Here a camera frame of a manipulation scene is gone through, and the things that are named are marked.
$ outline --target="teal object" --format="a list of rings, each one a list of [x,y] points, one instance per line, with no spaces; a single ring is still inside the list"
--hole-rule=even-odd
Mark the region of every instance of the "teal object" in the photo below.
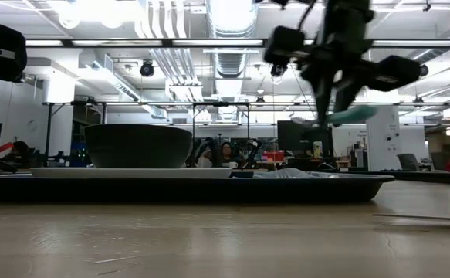
[[[328,115],[327,122],[332,124],[356,124],[372,118],[375,114],[377,114],[376,107],[360,105],[349,110]]]

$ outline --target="black chair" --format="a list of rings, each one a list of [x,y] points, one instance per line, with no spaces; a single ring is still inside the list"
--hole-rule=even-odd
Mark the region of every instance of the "black chair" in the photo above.
[[[418,160],[414,154],[398,154],[403,171],[420,171]]]

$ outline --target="dark bowl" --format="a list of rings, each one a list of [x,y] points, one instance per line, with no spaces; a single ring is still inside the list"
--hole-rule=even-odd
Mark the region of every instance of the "dark bowl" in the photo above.
[[[96,168],[181,168],[192,133],[149,124],[98,124],[84,129]]]

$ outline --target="table surface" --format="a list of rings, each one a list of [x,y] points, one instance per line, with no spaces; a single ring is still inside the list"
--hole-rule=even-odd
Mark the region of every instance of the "table surface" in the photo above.
[[[0,277],[450,277],[450,185],[355,205],[0,204]]]

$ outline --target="plate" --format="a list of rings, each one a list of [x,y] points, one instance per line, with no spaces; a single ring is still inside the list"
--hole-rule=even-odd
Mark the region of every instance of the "plate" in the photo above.
[[[31,168],[38,178],[229,178],[231,168],[99,169]]]

